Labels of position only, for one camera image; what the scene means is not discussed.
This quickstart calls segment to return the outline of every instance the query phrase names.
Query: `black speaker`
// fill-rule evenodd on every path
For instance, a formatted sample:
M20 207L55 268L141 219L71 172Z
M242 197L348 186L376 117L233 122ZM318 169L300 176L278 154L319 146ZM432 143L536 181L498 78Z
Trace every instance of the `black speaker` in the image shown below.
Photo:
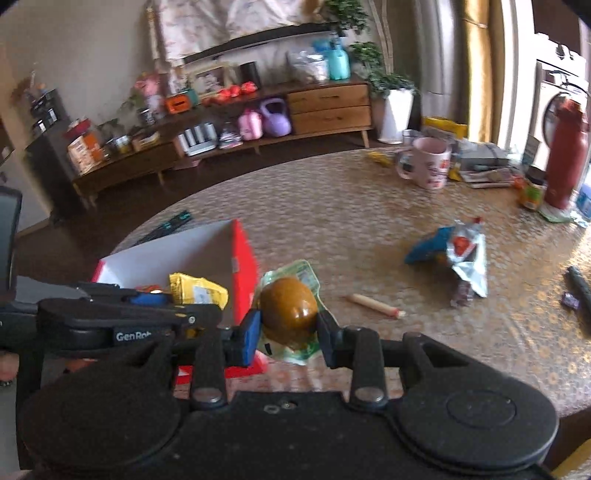
M240 65L242 83L253 82L258 88L262 88L261 78L258 76L258 69L255 61Z

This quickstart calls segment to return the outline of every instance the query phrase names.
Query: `gold curtain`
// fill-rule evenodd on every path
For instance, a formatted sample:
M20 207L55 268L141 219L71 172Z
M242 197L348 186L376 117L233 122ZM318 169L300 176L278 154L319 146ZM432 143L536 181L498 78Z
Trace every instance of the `gold curtain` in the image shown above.
M489 0L465 0L468 72L468 139L489 142L492 131L492 59Z

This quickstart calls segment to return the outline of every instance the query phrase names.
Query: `purple candy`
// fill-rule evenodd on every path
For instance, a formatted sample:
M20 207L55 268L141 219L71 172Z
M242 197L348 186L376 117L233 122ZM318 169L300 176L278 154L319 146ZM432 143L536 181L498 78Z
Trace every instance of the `purple candy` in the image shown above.
M567 291L562 294L562 300L560 303L573 310L577 310L579 308L579 301Z

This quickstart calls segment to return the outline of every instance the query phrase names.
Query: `wooden stick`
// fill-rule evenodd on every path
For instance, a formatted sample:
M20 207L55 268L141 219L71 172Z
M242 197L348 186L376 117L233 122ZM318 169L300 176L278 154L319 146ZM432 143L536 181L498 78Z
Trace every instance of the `wooden stick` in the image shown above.
M387 303L382 303L381 301L377 301L374 299L370 299L365 295L360 295L359 293L354 293L347 297L347 300L352 301L358 305L363 305L372 310L376 310L378 312L383 313L384 315L388 315L389 317L394 317L396 319L402 318L406 315L406 312L400 310L396 307L392 307Z
M392 35L390 34L390 24L388 23L388 0L382 0L382 23L384 25L384 34L386 35L386 46L388 47L388 59L384 59L386 73L394 72L394 45Z
M375 22L375 29L378 32L379 42L382 47L382 57L384 58L384 66L386 68L386 72L388 72L388 63L386 62L386 58L389 56L388 54L388 45L386 43L386 37L384 35L384 27L382 26L382 22L379 19L378 9L375 6L374 0L369 0L369 10L374 18Z

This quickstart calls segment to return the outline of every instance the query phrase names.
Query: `fabric hanging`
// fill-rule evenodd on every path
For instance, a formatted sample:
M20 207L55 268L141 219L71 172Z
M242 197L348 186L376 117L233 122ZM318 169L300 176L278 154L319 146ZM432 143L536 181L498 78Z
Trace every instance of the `fabric hanging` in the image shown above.
M152 0L153 56L171 66L234 38L321 21L324 0Z
M489 142L493 109L489 0L465 0L463 22L466 29L469 92L468 139Z

